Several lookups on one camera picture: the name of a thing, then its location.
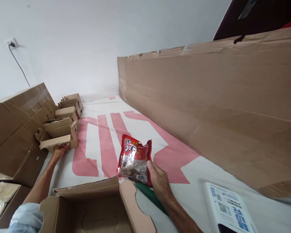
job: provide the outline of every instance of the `sleeve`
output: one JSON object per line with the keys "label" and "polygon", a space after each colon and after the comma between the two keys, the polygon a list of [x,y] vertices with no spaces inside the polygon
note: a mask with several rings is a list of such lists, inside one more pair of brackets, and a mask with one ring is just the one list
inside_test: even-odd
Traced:
{"label": "sleeve", "polygon": [[8,233],[38,233],[43,223],[39,208],[40,204],[37,203],[21,205],[11,219]]}

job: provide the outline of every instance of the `hand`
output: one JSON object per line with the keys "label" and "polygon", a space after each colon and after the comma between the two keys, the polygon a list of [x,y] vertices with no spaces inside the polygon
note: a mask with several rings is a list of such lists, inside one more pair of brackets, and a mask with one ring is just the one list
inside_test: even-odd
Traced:
{"label": "hand", "polygon": [[56,162],[59,161],[61,159],[61,157],[63,156],[63,154],[66,151],[68,151],[69,145],[70,145],[69,142],[66,144],[55,145],[51,159],[55,160]]}
{"label": "hand", "polygon": [[155,196],[164,204],[174,198],[171,191],[167,173],[150,160],[147,161],[147,166],[151,174],[151,182]]}

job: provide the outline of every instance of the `electrical socket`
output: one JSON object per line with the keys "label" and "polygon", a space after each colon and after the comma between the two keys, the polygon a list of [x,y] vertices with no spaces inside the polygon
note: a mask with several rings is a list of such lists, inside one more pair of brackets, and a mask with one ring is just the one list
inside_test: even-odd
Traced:
{"label": "electrical socket", "polygon": [[12,38],[7,39],[7,40],[4,41],[4,44],[6,45],[7,49],[9,49],[9,44],[10,44],[11,42],[13,42],[13,43],[15,44],[15,47],[10,46],[10,49],[11,49],[11,50],[16,49],[16,48],[19,47],[19,45],[18,45],[16,39],[12,37]]}

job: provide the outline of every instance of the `black cable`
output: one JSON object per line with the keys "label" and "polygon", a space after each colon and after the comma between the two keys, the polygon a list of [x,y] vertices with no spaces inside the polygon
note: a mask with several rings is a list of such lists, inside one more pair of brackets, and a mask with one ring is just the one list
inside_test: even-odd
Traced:
{"label": "black cable", "polygon": [[[12,50],[10,49],[10,46],[12,46],[12,47],[15,47],[15,44],[14,43],[10,43],[9,44],[9,50],[10,50],[10,52],[11,52],[11,54],[12,54],[12,56],[14,57],[14,54],[12,53]],[[20,67],[20,65],[19,65],[19,63],[18,63],[18,61],[16,60],[16,58],[14,57],[14,59],[15,59],[15,61],[16,61],[16,63],[17,63],[17,65]],[[23,72],[23,75],[24,75],[24,77],[25,77],[25,79],[26,79],[26,81],[27,81],[27,83],[28,83],[28,80],[27,80],[27,78],[26,78],[26,75],[25,75],[25,73]]]}

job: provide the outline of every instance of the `food package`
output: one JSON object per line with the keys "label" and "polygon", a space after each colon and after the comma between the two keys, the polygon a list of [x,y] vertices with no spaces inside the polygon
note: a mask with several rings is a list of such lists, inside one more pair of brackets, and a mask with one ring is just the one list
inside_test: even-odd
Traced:
{"label": "food package", "polygon": [[152,186],[151,177],[147,168],[147,160],[151,160],[152,140],[145,146],[138,140],[123,134],[122,150],[117,168],[118,175],[126,176],[134,181]]}

